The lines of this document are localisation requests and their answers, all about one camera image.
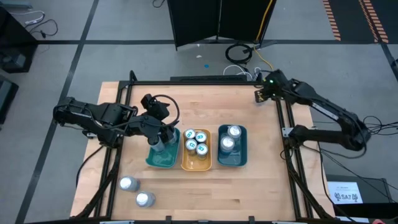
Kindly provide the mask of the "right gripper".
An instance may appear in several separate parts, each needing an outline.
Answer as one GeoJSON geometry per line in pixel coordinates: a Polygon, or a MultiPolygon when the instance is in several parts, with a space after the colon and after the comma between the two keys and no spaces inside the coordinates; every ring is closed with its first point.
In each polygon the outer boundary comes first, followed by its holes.
{"type": "Polygon", "coordinates": [[[290,93],[289,81],[282,70],[275,70],[265,77],[262,88],[254,92],[256,103],[264,102],[272,96],[284,97],[290,93]]]}

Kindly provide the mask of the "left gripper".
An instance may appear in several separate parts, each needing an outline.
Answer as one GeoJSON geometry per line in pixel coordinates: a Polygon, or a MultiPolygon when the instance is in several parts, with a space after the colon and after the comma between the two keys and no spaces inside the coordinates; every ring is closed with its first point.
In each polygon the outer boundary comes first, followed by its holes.
{"type": "Polygon", "coordinates": [[[153,136],[148,137],[149,144],[157,144],[159,142],[159,136],[162,139],[162,142],[165,144],[175,143],[174,122],[165,124],[162,121],[155,119],[153,121],[147,120],[146,124],[155,128],[159,128],[159,135],[156,133],[153,136]]]}

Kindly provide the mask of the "teal plastic bin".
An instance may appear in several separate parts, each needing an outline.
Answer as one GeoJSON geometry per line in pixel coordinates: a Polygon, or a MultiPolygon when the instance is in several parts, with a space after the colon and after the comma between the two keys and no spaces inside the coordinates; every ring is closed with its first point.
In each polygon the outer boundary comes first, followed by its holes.
{"type": "Polygon", "coordinates": [[[180,149],[180,130],[177,128],[175,130],[177,132],[177,142],[175,144],[165,144],[165,150],[162,152],[155,152],[150,148],[146,158],[147,165],[163,169],[170,169],[175,165],[180,149]]]}

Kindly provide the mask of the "yellow plastic bin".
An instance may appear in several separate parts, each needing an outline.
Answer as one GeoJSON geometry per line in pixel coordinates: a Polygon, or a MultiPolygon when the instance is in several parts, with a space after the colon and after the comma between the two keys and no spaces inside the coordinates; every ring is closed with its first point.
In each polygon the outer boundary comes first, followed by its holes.
{"type": "Polygon", "coordinates": [[[187,141],[183,133],[183,156],[182,156],[182,169],[187,171],[207,171],[212,167],[212,148],[211,148],[211,133],[207,129],[194,129],[196,133],[203,131],[207,134],[206,144],[208,146],[208,155],[206,159],[201,160],[197,157],[197,154],[189,154],[185,147],[187,141]]]}

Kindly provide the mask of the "dark blue plastic bin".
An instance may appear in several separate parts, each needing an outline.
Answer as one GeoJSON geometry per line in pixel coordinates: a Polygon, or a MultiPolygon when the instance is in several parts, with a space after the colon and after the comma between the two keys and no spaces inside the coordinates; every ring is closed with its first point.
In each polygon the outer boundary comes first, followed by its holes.
{"type": "Polygon", "coordinates": [[[229,154],[221,152],[220,141],[223,137],[229,136],[227,133],[228,126],[232,124],[223,124],[218,128],[218,162],[223,166],[241,167],[247,163],[248,160],[248,139],[246,128],[240,126],[242,135],[234,139],[234,149],[229,154]]]}

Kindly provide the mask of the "long black bar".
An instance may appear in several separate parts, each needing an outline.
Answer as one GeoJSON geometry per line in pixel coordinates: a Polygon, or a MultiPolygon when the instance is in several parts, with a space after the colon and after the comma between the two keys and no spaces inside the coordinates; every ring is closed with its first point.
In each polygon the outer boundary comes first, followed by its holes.
{"type": "Polygon", "coordinates": [[[245,75],[204,75],[204,76],[181,76],[170,77],[171,82],[246,82],[245,75]]]}

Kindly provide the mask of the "black folding divider screen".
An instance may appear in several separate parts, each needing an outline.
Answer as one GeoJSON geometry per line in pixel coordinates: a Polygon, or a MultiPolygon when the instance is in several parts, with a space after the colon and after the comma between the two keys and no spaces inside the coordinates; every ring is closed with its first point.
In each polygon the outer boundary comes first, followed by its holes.
{"type": "Polygon", "coordinates": [[[176,48],[209,37],[260,43],[277,0],[167,0],[176,48]]]}

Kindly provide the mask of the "white paper sign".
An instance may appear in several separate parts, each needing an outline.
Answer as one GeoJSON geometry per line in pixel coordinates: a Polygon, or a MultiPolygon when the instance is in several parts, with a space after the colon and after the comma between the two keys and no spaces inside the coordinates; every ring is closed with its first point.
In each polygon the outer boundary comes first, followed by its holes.
{"type": "Polygon", "coordinates": [[[335,204],[363,203],[356,182],[328,182],[328,190],[335,204]]]}

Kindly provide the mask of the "black cart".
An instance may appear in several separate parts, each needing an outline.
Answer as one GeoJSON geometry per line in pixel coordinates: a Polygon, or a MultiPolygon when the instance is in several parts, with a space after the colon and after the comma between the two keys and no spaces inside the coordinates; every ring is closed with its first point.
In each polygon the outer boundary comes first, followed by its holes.
{"type": "Polygon", "coordinates": [[[344,175],[327,175],[328,182],[356,182],[363,200],[357,204],[335,204],[337,217],[342,220],[352,218],[357,222],[369,222],[381,219],[398,224],[398,199],[393,199],[392,188],[386,179],[354,177],[344,175]]]}

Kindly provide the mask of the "black floor box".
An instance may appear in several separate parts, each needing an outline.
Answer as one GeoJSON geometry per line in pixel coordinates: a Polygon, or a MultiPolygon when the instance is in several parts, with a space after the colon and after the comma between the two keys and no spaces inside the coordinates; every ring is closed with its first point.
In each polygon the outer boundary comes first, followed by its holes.
{"type": "Polygon", "coordinates": [[[19,86],[0,75],[0,125],[4,124],[19,86]]]}

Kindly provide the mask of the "black desk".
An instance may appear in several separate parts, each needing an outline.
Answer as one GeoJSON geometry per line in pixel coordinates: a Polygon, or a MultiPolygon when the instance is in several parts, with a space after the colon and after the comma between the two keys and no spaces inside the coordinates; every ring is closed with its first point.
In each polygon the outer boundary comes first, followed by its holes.
{"type": "Polygon", "coordinates": [[[38,40],[0,6],[0,69],[28,72],[37,47],[38,40]]]}

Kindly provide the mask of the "black aluminium table frame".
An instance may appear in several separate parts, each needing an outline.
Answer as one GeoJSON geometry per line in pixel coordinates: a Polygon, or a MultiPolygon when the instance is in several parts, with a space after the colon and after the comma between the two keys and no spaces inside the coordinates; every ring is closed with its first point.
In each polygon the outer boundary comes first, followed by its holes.
{"type": "Polygon", "coordinates": [[[207,129],[211,133],[212,167],[207,171],[182,169],[180,152],[170,169],[146,164],[149,147],[144,137],[124,140],[119,176],[141,181],[142,190],[152,192],[155,205],[136,205],[134,192],[112,186],[104,193],[100,213],[113,220],[244,221],[295,220],[312,217],[301,191],[292,185],[287,172],[281,126],[312,125],[308,107],[266,101],[256,103],[254,86],[242,84],[198,84],[168,81],[138,81],[132,86],[131,104],[139,105],[150,93],[170,104],[170,114],[179,115],[178,128],[207,129]],[[217,160],[218,128],[240,124],[248,132],[248,161],[242,167],[222,166],[217,160]]]}

